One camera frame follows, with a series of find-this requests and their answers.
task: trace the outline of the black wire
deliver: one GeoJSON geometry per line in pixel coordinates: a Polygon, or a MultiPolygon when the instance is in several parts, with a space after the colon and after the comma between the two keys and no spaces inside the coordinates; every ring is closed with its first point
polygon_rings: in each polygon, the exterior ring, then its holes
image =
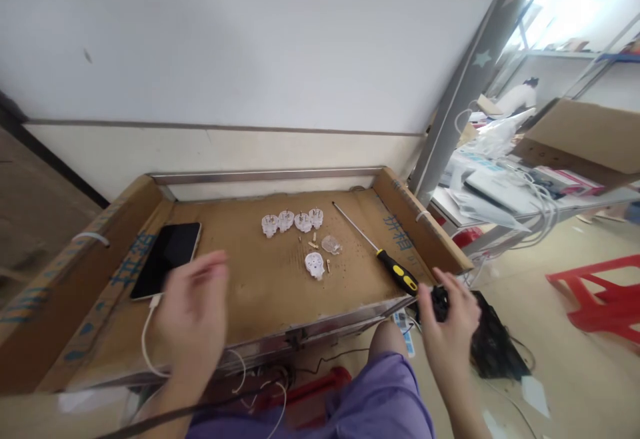
{"type": "Polygon", "coordinates": [[[516,344],[520,344],[520,346],[522,346],[528,353],[529,356],[531,356],[531,366],[529,367],[529,370],[531,372],[534,371],[535,369],[535,356],[533,355],[533,353],[531,352],[531,349],[529,349],[528,347],[526,347],[522,342],[520,342],[519,340],[517,340],[515,337],[509,335],[509,337],[511,338],[511,340],[513,342],[515,342],[516,344]]]}
{"type": "Polygon", "coordinates": [[[146,419],[144,421],[137,422],[136,424],[132,424],[131,426],[127,426],[120,430],[110,432],[105,434],[104,436],[96,437],[95,439],[127,439],[133,436],[138,436],[149,429],[153,429],[154,427],[158,427],[165,422],[170,422],[172,420],[180,419],[184,416],[189,416],[191,414],[195,414],[196,412],[202,412],[210,409],[216,409],[222,406],[226,406],[231,404],[237,400],[244,399],[247,396],[254,396],[256,394],[260,394],[264,392],[264,387],[275,384],[278,380],[272,380],[268,383],[264,384],[260,389],[254,389],[250,391],[243,392],[242,394],[238,394],[232,398],[226,399],[220,402],[208,402],[206,404],[196,404],[194,406],[185,407],[182,409],[176,409],[170,412],[166,412],[164,414],[160,414],[159,416],[154,416],[150,419],[146,419]]]}
{"type": "Polygon", "coordinates": [[[340,354],[338,354],[337,356],[331,357],[329,359],[324,359],[324,358],[320,358],[320,360],[318,361],[318,365],[315,368],[315,371],[312,371],[311,369],[302,369],[302,368],[296,368],[296,371],[298,372],[308,372],[309,374],[317,374],[318,371],[320,371],[320,364],[322,364],[323,362],[329,362],[332,361],[334,359],[338,359],[340,356],[344,356],[345,354],[351,354],[352,352],[363,352],[363,351],[368,351],[369,348],[366,349],[351,349],[345,352],[341,352],[340,354]]]}

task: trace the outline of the red plastic stool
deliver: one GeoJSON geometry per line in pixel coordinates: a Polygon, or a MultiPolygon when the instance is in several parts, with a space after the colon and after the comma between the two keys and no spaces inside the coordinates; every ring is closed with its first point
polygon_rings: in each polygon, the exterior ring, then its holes
{"type": "Polygon", "coordinates": [[[622,269],[634,266],[640,268],[640,254],[571,269],[556,274],[547,274],[549,282],[563,280],[571,289],[581,308],[570,312],[567,317],[578,329],[585,332],[606,331],[640,344],[640,332],[632,325],[640,323],[640,284],[619,286],[594,276],[596,272],[622,269]],[[591,281],[605,288],[604,291],[591,294],[582,282],[591,281]],[[605,304],[598,303],[596,296],[605,304]]]}

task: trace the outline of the plastic bag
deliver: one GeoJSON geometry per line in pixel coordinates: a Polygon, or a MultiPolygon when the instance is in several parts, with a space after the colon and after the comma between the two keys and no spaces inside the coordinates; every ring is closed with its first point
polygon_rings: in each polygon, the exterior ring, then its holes
{"type": "Polygon", "coordinates": [[[531,108],[518,115],[493,121],[478,129],[479,136],[464,145],[462,149],[468,153],[486,156],[489,159],[506,156],[513,149],[511,139],[515,136],[515,132],[534,114],[535,108],[531,108]]]}

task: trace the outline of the smartphone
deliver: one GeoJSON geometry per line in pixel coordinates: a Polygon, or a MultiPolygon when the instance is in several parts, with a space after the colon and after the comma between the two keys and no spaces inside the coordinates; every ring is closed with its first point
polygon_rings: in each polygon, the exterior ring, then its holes
{"type": "Polygon", "coordinates": [[[193,259],[201,228],[202,224],[199,222],[164,226],[149,251],[129,297],[139,300],[162,294],[165,279],[171,269],[193,259]]]}

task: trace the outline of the hand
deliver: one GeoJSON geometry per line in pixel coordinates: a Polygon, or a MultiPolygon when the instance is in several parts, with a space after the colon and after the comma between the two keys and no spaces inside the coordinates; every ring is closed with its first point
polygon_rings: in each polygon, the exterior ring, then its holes
{"type": "Polygon", "coordinates": [[[435,320],[431,293],[424,284],[418,286],[418,304],[429,365],[443,391],[467,381],[471,336],[478,327],[481,311],[473,294],[452,274],[438,268],[433,272],[449,294],[447,320],[440,323],[435,320]]]}
{"type": "Polygon", "coordinates": [[[206,385],[227,337],[227,254],[215,251],[171,271],[158,327],[171,347],[172,375],[206,385]]]}

